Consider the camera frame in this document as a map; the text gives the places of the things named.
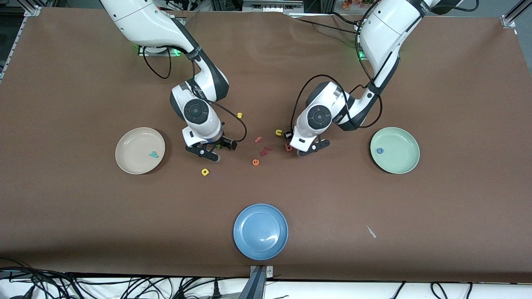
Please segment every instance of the cable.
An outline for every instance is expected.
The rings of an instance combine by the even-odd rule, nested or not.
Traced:
[[[315,78],[318,78],[318,77],[332,78],[331,76],[326,75],[326,74],[319,74],[319,75],[313,76],[312,78],[307,80],[305,85],[303,85],[303,88],[301,88],[301,90],[300,90],[300,94],[297,95],[296,103],[294,104],[294,110],[292,111],[292,117],[290,118],[290,131],[291,132],[294,132],[294,116],[296,115],[296,109],[297,109],[297,104],[299,103],[299,98],[301,97],[301,94],[303,93],[303,90],[305,90],[305,87],[310,83],[310,81],[312,81],[312,80],[314,80]]]
[[[194,78],[194,77],[196,76],[196,66],[195,66],[193,60],[192,60],[191,62],[192,62],[192,78]],[[222,108],[224,111],[226,111],[227,113],[231,114],[234,118],[236,118],[236,119],[242,124],[242,126],[244,127],[244,136],[243,136],[241,139],[239,139],[239,140],[235,140],[235,142],[236,142],[236,143],[239,143],[239,142],[244,141],[244,139],[246,139],[246,136],[247,136],[247,126],[246,126],[246,124],[242,121],[242,119],[238,118],[238,116],[236,116],[234,113],[232,113],[229,109],[227,109],[227,108],[225,108],[224,106],[218,104],[217,102],[211,101],[211,100],[209,100],[209,99],[207,99],[207,98],[202,98],[202,97],[200,97],[200,96],[196,93],[196,91],[195,91],[193,88],[192,88],[192,94],[195,95],[197,98],[200,98],[200,99],[202,99],[202,100],[204,100],[204,101],[206,101],[206,102],[208,102],[208,103],[210,103],[210,104],[214,104],[214,105],[216,105],[216,106]]]
[[[337,12],[334,12],[334,11],[331,11],[331,12],[329,12],[328,14],[333,14],[333,15],[339,17],[342,21],[344,21],[344,22],[346,22],[346,23],[348,23],[348,24],[351,24],[351,25],[355,25],[355,26],[358,26],[358,24],[359,24],[360,22],[362,22],[362,20],[358,20],[358,21],[350,21],[350,20],[344,18],[341,14],[339,14],[339,13],[337,13]]]
[[[309,24],[314,24],[314,25],[318,25],[318,26],[327,27],[327,28],[330,28],[330,29],[335,29],[335,30],[339,30],[339,31],[344,31],[344,32],[349,32],[349,33],[356,34],[356,31],[346,30],[346,29],[337,28],[337,27],[333,27],[333,26],[329,26],[329,25],[325,25],[325,24],[320,24],[320,23],[316,23],[316,22],[312,22],[312,21],[302,20],[302,19],[297,19],[297,20],[300,20],[302,22],[309,23]]]
[[[363,86],[362,84],[358,84],[357,86],[355,86],[355,88],[353,88],[353,90],[351,90],[351,91],[349,92],[349,94],[352,94],[352,93],[353,93],[357,88],[359,88],[359,87],[367,88],[368,86],[367,86],[367,85],[366,85],[366,86]]]
[[[222,277],[222,278],[216,278],[216,280],[220,281],[220,280],[235,279],[235,278],[239,278],[239,277]],[[195,285],[195,286],[192,286],[192,287],[190,287],[190,288],[188,288],[188,289],[185,289],[185,290],[183,290],[182,292],[178,291],[178,292],[172,297],[172,299],[177,299],[180,295],[183,295],[183,296],[184,296],[184,294],[185,294],[186,292],[188,292],[188,291],[190,291],[190,290],[192,290],[192,289],[194,289],[194,288],[197,288],[197,287],[202,286],[202,285],[205,285],[205,284],[211,284],[211,283],[213,283],[213,282],[214,282],[214,279],[211,279],[211,280],[208,280],[208,281],[204,281],[204,282],[202,282],[202,283],[200,283],[200,284],[197,284],[197,285]]]
[[[399,286],[399,288],[395,291],[395,295],[390,299],[397,299],[399,292],[401,291],[401,289],[404,287],[405,284],[406,284],[406,281],[403,281],[401,285]]]
[[[173,294],[173,284],[170,277],[164,278],[152,278],[152,277],[140,277],[140,278],[130,278],[128,281],[112,281],[108,283],[93,283],[90,281],[78,280],[74,274],[63,273],[51,270],[42,270],[35,269],[29,265],[22,263],[17,260],[12,260],[9,258],[2,258],[0,260],[10,261],[17,264],[17,267],[2,267],[0,272],[8,272],[7,277],[2,277],[1,279],[9,279],[13,283],[30,283],[32,287],[30,289],[39,289],[44,293],[44,298],[46,299],[101,299],[93,295],[89,290],[85,289],[82,285],[117,285],[128,283],[126,290],[123,292],[121,298],[131,298],[132,294],[137,289],[141,289],[140,293],[134,298],[139,299],[145,294],[157,293],[157,299],[166,299],[163,295],[162,289],[157,285],[162,283],[165,280],[168,280],[171,286],[170,296]],[[189,281],[185,282],[185,279],[182,280],[181,285],[182,289],[179,293],[184,293],[185,290],[192,289],[196,286],[191,286],[199,278],[191,278]]]
[[[434,294],[434,296],[438,299],[442,299],[440,296],[436,295],[436,292],[434,291],[434,286],[438,286],[440,290],[442,290],[442,293],[443,293],[443,296],[445,297],[445,299],[448,299],[447,298],[447,294],[445,293],[445,291],[443,290],[443,287],[441,284],[439,283],[431,283],[430,284],[430,290],[432,291],[432,293]]]
[[[316,1],[317,1],[317,0],[314,0],[314,2],[312,2],[311,5],[309,5],[309,8],[308,8],[306,11],[304,11],[304,13],[308,13],[309,10],[310,10],[310,8],[314,5],[314,3],[316,3]]]
[[[476,4],[475,4],[475,6],[472,9],[463,9],[461,7],[458,7],[458,6],[440,4],[440,5],[433,6],[430,10],[433,11],[434,9],[438,9],[438,8],[447,8],[447,9],[454,9],[454,10],[457,10],[457,11],[472,12],[472,11],[477,10],[479,4],[480,4],[480,1],[476,0]]]
[[[218,278],[214,279],[214,290],[212,292],[212,299],[218,299],[222,298],[222,294],[220,293],[220,288],[218,286]]]
[[[349,113],[349,110],[347,110],[347,116],[349,117],[349,121],[351,122],[351,124],[359,129],[367,129],[371,126],[373,126],[374,124],[377,123],[377,121],[379,121],[380,119],[380,116],[383,114],[383,99],[380,97],[380,95],[377,95],[377,98],[379,99],[379,115],[377,115],[377,117],[375,118],[375,120],[368,124],[367,126],[359,126],[358,124],[354,123],[353,122],[353,119],[351,118],[351,115]]]
[[[142,50],[142,57],[144,58],[144,62],[146,62],[146,65],[148,65],[149,69],[152,70],[154,74],[156,74],[161,79],[168,79],[170,77],[170,73],[172,72],[172,56],[170,55],[170,49],[167,47],[168,52],[168,60],[170,61],[170,66],[168,67],[168,75],[166,77],[163,77],[157,73],[152,66],[148,63],[148,60],[146,59],[146,46],[143,46]]]
[[[471,291],[473,290],[473,283],[469,284],[469,290],[467,290],[467,295],[465,295],[465,299],[469,299],[469,295],[471,295]]]
[[[438,286],[439,289],[442,291],[443,293],[443,296],[445,297],[445,299],[448,299],[447,298],[447,294],[445,293],[445,291],[443,290],[443,287],[441,284],[437,283],[437,282],[434,282],[434,283],[431,283],[430,284],[430,290],[432,291],[433,295],[438,298],[438,299],[442,299],[440,296],[436,295],[436,292],[434,291],[434,286]],[[471,291],[473,290],[473,283],[468,283],[469,285],[469,288],[467,290],[467,294],[465,295],[465,299],[469,299],[469,295],[471,294]]]

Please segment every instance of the metal frame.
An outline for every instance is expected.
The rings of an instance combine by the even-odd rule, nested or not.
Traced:
[[[19,38],[22,34],[22,30],[24,29],[24,26],[26,25],[26,21],[28,20],[28,17],[25,16],[24,20],[22,20],[22,24],[20,24],[19,32],[16,34],[15,42],[13,43],[13,46],[11,47],[11,50],[9,51],[9,56],[7,56],[7,59],[5,60],[4,68],[2,69],[2,73],[0,73],[0,83],[2,82],[2,79],[4,79],[5,71],[7,70],[7,67],[9,66],[9,62],[11,60],[11,56],[13,56],[13,52],[15,51],[15,47],[19,42]]]
[[[244,12],[276,11],[284,14],[304,13],[303,0],[244,0]]]
[[[519,1],[509,12],[502,15],[501,22],[505,28],[513,28],[516,26],[514,22],[519,16],[523,14],[529,7],[532,6],[532,0]]]
[[[333,11],[336,0],[322,0],[321,1],[321,13],[324,11]]]
[[[251,266],[251,276],[238,299],[263,299],[266,279],[273,277],[273,266]]]
[[[26,11],[24,16],[38,16],[40,7],[55,6],[57,0],[16,0]]]

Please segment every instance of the white paper scrap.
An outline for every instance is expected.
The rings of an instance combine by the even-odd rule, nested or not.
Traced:
[[[373,238],[377,238],[377,235],[375,235],[375,233],[371,230],[371,228],[369,228],[369,226],[366,226],[369,230],[369,233],[373,236]]]

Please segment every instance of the plate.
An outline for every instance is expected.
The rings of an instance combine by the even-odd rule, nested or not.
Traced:
[[[114,157],[118,166],[132,175],[153,170],[164,156],[164,139],[152,128],[136,128],[118,142]]]
[[[250,259],[269,260],[279,254],[288,240],[283,214],[269,204],[254,204],[238,215],[233,228],[235,244]]]
[[[419,162],[419,145],[407,131],[388,127],[379,130],[371,139],[370,151],[379,167],[401,175],[415,168]]]

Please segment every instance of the metal bracket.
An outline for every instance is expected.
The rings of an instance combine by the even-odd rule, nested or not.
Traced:
[[[29,16],[38,16],[39,13],[40,13],[40,9],[41,7],[40,6],[34,6],[34,10],[26,10],[26,12],[24,12],[24,16],[25,17],[29,17]]]
[[[238,299],[263,299],[267,275],[273,275],[273,266],[251,266],[251,276]]]
[[[11,47],[11,50],[9,51],[9,55],[7,56],[7,59],[5,60],[5,65],[2,68],[2,72],[0,72],[0,83],[2,82],[2,79],[4,79],[5,71],[7,70],[7,66],[9,65],[9,62],[11,61],[11,56],[13,56],[13,53],[15,52],[15,47],[19,43],[19,38],[22,35],[22,30],[24,29],[24,26],[26,25],[26,21],[28,20],[28,17],[25,17],[24,20],[22,20],[22,24],[20,24],[19,32],[16,34],[15,42],[13,43],[13,46]]]
[[[502,27],[504,27],[504,28],[515,28],[516,27],[516,23],[514,21],[511,21],[509,24],[506,23],[506,18],[505,17],[506,17],[505,15],[501,16]]]
[[[253,270],[257,268],[258,266],[251,266],[250,267],[250,276],[253,274]],[[266,278],[272,278],[273,277],[273,266],[266,266]]]
[[[514,28],[514,21],[523,15],[527,9],[532,6],[532,0],[520,0],[512,9],[501,17],[501,23],[504,28]]]

